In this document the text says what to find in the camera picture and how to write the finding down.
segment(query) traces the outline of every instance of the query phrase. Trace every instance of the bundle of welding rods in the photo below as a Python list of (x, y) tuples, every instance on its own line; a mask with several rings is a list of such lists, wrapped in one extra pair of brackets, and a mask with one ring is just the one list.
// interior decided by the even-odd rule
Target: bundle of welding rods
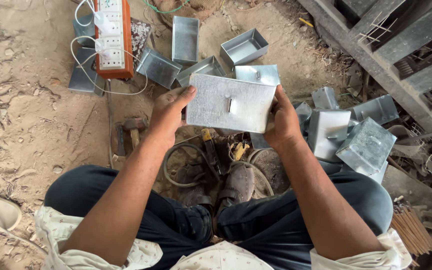
[[(432, 238), (410, 205), (394, 207), (391, 228), (397, 231), (406, 249), (416, 257), (432, 251)], [(414, 260), (411, 264), (419, 266)]]

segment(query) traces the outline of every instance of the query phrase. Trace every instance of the white plug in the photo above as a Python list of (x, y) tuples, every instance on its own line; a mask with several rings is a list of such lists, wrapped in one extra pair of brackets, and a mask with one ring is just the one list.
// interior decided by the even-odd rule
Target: white plug
[(116, 25), (109, 21), (106, 15), (101, 12), (94, 13), (94, 24), (101, 30), (101, 34), (103, 35), (113, 35), (118, 34), (118, 30), (116, 29)]
[(110, 57), (111, 52), (109, 50), (107, 50), (107, 49), (109, 49), (109, 46), (107, 46), (104, 39), (97, 38), (96, 41), (94, 42), (94, 49), (96, 50), (97, 53), (99, 53), (103, 57), (105, 57), (105, 58)]

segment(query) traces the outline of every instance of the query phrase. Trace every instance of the hand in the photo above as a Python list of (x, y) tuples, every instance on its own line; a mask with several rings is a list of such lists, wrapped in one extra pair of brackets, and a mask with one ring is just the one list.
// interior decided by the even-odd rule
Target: hand
[(277, 99), (273, 107), (274, 126), (264, 133), (264, 139), (279, 152), (288, 144), (296, 144), (304, 141), (301, 134), (298, 115), (288, 96), (283, 92), (283, 86), (278, 85), (274, 94)]
[(174, 133), (180, 126), (186, 125), (186, 121), (181, 119), (181, 111), (195, 96), (194, 86), (172, 89), (160, 95), (154, 103), (148, 137), (161, 142), (165, 150), (173, 147)]

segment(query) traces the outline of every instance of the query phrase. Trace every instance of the dark jeans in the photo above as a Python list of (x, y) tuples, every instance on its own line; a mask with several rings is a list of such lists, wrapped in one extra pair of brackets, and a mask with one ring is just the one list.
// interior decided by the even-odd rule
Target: dark jeans
[[(117, 174), (117, 170), (95, 165), (69, 170), (49, 187), (44, 204), (64, 215), (84, 217)], [(393, 207), (380, 184), (353, 171), (339, 172), (330, 178), (375, 235), (386, 232)], [(163, 250), (161, 260), (150, 269), (169, 269), (181, 256), (209, 246), (206, 242), (212, 237), (211, 223), (203, 206), (186, 207), (151, 192), (136, 236), (158, 243)], [(217, 231), (227, 241), (242, 241), (237, 244), (239, 247), (275, 270), (311, 268), (309, 251), (313, 243), (292, 191), (226, 207), (220, 212)]]

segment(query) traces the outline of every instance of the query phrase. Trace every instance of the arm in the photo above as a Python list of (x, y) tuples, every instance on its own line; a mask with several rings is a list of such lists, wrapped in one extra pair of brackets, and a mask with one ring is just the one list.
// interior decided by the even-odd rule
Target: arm
[(154, 104), (147, 136), (128, 158), (101, 199), (60, 250), (78, 249), (122, 266), (138, 233), (146, 203), (166, 151), (182, 125), (181, 110), (196, 89), (173, 89)]
[(385, 251), (371, 229), (338, 192), (303, 139), (296, 111), (276, 88), (274, 127), (264, 138), (276, 150), (319, 255), (331, 260)]

